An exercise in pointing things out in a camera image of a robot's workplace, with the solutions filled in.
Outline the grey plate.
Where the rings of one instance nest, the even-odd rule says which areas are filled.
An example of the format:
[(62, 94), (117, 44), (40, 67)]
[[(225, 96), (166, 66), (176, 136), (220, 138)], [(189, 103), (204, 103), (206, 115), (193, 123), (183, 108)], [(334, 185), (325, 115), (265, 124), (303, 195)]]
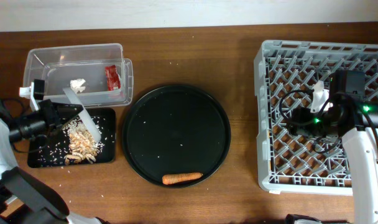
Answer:
[(66, 94), (67, 98), (69, 99), (71, 104), (80, 105), (83, 107), (82, 112), (78, 115), (82, 120), (83, 124), (86, 126), (88, 132), (92, 135), (95, 142), (101, 140), (101, 134), (96, 127), (94, 121), (92, 120), (91, 116), (83, 106), (82, 102), (80, 101), (79, 97), (77, 97), (76, 93), (71, 88), (64, 88), (63, 92)]

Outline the white tissue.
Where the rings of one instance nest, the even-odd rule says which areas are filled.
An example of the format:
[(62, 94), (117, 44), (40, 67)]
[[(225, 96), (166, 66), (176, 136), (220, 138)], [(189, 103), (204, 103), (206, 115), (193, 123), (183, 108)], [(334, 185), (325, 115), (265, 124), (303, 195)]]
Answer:
[(76, 80), (71, 80), (70, 81), (70, 88), (75, 92), (75, 93), (82, 93), (85, 90), (84, 84), (86, 83), (86, 80), (83, 78), (78, 78)]

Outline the red snack wrapper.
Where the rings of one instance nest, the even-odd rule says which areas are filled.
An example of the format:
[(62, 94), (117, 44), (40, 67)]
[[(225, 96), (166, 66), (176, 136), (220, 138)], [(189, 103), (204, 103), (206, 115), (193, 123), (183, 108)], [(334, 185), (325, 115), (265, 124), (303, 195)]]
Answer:
[(105, 67), (106, 81), (109, 91), (118, 90), (121, 87), (120, 77), (115, 65)]

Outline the orange carrot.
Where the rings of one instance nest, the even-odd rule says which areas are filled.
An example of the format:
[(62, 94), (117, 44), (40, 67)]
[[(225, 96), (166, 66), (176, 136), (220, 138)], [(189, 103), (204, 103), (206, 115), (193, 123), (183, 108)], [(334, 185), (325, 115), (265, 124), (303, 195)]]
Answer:
[(200, 179), (203, 176), (202, 173), (192, 172), (184, 174), (166, 174), (162, 177), (162, 183), (164, 185), (173, 185), (182, 182), (188, 182), (192, 180)]

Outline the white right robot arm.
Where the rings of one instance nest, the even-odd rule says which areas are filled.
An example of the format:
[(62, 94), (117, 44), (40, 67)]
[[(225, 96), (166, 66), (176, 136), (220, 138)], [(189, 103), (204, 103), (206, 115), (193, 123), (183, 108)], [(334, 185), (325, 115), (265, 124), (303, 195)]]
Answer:
[(318, 112), (295, 108), (286, 119), (292, 135), (342, 146), (349, 164), (355, 223), (378, 223), (378, 103), (334, 93)]

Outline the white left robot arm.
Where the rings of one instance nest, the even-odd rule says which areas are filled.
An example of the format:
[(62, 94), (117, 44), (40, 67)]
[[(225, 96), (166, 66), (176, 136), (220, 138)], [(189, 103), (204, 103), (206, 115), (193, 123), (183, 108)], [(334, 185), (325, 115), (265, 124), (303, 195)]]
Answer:
[(14, 155), (21, 140), (42, 141), (38, 149), (45, 149), (50, 136), (83, 110), (81, 105), (44, 100), (37, 111), (14, 118), (0, 99), (0, 223), (104, 222), (69, 211), (54, 189), (18, 166)]

